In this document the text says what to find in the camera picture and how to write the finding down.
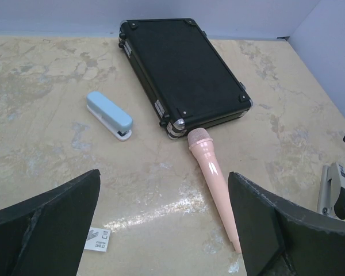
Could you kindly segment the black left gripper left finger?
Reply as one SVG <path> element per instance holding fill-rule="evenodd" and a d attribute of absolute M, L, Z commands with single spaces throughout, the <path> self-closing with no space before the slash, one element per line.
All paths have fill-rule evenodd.
<path fill-rule="evenodd" d="M 76 275 L 101 187 L 90 170 L 0 210 L 0 275 Z"/>

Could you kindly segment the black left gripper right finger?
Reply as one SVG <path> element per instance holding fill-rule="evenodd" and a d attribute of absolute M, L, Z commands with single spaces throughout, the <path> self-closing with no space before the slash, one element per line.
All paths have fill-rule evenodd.
<path fill-rule="evenodd" d="M 303 208 L 230 172 L 247 275 L 345 275 L 345 221 Z"/>

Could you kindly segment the grey stapler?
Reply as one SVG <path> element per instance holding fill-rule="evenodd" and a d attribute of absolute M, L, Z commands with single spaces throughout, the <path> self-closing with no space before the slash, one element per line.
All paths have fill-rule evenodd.
<path fill-rule="evenodd" d="M 338 162 L 323 166 L 317 213 L 345 220 L 345 168 Z"/>

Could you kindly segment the light blue stapler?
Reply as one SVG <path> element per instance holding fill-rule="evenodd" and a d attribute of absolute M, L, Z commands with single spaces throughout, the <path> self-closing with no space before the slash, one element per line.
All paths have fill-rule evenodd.
<path fill-rule="evenodd" d="M 104 125 L 119 141 L 131 137 L 132 117 L 99 91 L 92 91 L 86 97 L 89 112 Z"/>

